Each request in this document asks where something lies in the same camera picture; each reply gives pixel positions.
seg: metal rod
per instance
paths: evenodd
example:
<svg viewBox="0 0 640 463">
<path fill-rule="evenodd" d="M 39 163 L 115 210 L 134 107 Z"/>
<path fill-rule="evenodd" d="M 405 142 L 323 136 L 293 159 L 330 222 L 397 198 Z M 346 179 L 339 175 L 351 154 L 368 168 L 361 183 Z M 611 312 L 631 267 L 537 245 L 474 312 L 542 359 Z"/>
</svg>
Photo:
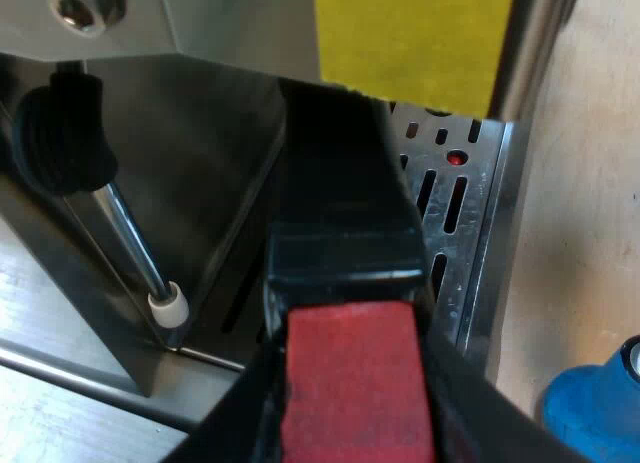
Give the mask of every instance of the metal rod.
<svg viewBox="0 0 640 463">
<path fill-rule="evenodd" d="M 169 285 L 156 266 L 151 250 L 115 182 L 108 183 L 94 191 L 92 195 L 147 283 L 151 296 L 158 302 L 169 299 L 171 296 Z"/>
</svg>

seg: wooden table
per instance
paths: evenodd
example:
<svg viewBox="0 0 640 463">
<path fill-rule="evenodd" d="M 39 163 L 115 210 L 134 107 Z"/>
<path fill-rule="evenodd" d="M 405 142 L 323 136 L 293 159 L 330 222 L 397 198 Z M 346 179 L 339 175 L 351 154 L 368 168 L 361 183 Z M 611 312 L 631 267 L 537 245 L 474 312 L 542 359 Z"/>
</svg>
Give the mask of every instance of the wooden table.
<svg viewBox="0 0 640 463">
<path fill-rule="evenodd" d="M 640 0 L 578 0 L 531 138 L 497 385 L 533 415 L 640 333 Z"/>
</svg>

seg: yellow tape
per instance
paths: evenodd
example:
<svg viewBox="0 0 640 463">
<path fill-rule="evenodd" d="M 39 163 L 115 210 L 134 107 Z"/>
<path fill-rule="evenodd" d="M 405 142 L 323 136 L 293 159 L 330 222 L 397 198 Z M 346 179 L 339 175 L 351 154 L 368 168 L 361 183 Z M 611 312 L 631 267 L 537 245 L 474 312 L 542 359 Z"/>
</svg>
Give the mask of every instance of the yellow tape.
<svg viewBox="0 0 640 463">
<path fill-rule="evenodd" d="M 511 0 L 315 0 L 324 81 L 485 116 Z"/>
</svg>

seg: drip tray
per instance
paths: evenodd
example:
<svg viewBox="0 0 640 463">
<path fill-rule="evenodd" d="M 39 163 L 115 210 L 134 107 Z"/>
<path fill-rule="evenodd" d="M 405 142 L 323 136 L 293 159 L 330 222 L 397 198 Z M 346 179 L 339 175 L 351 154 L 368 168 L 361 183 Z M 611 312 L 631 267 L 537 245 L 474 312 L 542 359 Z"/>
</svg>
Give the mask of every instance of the drip tray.
<svg viewBox="0 0 640 463">
<path fill-rule="evenodd" d="M 477 283 L 478 259 L 484 258 L 485 233 L 491 228 L 487 208 L 489 203 L 495 206 L 492 182 L 505 124 L 438 116 L 405 104 L 392 105 L 389 111 L 398 164 L 422 215 L 437 296 L 434 325 L 456 343 L 461 328 L 469 327 L 464 321 L 468 306 L 475 304 L 470 282 Z M 264 242 L 283 166 L 282 161 L 274 166 L 183 353 L 240 370 L 262 341 Z"/>
</svg>

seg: black rubber knob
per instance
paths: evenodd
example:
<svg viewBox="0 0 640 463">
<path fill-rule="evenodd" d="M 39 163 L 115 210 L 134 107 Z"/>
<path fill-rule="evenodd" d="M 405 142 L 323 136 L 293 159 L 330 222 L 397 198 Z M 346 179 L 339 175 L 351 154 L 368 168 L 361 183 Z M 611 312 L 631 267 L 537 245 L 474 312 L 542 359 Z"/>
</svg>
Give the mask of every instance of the black rubber knob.
<svg viewBox="0 0 640 463">
<path fill-rule="evenodd" d="M 23 178 L 52 195 L 95 191 L 113 180 L 117 160 L 102 127 L 102 82 L 81 73 L 54 73 L 50 85 L 20 102 L 13 158 Z"/>
</svg>

